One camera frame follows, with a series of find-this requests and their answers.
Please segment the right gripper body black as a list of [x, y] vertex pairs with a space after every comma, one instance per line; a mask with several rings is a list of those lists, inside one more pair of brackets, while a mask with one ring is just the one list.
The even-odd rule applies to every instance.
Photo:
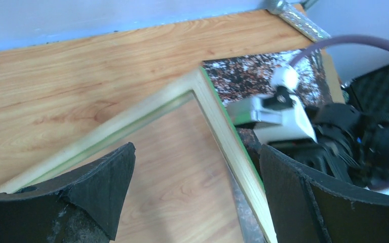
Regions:
[[365, 113], [331, 103], [305, 109], [316, 141], [272, 142], [273, 148], [338, 180], [389, 189], [389, 113]]

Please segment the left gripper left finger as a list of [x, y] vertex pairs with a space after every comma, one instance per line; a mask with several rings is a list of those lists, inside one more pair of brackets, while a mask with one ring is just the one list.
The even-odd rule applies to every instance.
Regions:
[[0, 193], [0, 242], [115, 240], [135, 159], [127, 143], [55, 178]]

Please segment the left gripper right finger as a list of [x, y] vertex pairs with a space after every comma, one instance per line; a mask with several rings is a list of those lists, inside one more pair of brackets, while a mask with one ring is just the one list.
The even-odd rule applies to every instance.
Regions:
[[389, 195], [337, 180], [268, 145], [259, 163], [278, 242], [389, 242]]

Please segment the wooden picture frame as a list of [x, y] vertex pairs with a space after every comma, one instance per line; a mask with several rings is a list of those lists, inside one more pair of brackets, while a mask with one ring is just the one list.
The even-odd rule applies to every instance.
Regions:
[[0, 186], [14, 192], [132, 142], [117, 242], [244, 242], [227, 166], [267, 242], [264, 189], [206, 72], [196, 69]]

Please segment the clear acrylic sheet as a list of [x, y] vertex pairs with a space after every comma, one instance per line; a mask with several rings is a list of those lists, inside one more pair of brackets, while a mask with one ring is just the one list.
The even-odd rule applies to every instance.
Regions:
[[242, 193], [239, 184], [237, 183], [229, 166], [227, 166], [227, 169], [233, 190], [233, 197], [236, 205], [243, 241], [245, 243], [266, 243], [259, 224], [244, 194]]

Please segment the autumn forest photo board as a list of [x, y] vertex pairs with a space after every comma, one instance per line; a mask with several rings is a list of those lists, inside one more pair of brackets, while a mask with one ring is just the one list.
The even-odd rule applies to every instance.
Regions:
[[[276, 68], [287, 64], [300, 49], [204, 60], [211, 85], [224, 109], [228, 104], [258, 94], [274, 93], [270, 81]], [[302, 58], [295, 67], [299, 81], [296, 94], [304, 106], [321, 107], [344, 102], [331, 57], [315, 51]]]

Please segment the black poker chip case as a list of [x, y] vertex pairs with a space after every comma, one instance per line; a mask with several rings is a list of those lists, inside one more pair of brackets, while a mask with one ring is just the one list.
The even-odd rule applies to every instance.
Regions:
[[355, 78], [342, 93], [360, 111], [389, 113], [389, 65]]

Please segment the silver glitter microphone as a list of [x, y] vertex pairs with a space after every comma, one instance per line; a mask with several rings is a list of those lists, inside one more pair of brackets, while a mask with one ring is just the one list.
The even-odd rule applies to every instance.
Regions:
[[331, 38], [331, 35], [311, 21], [305, 14], [284, 0], [266, 1], [266, 9], [279, 16], [313, 42]]

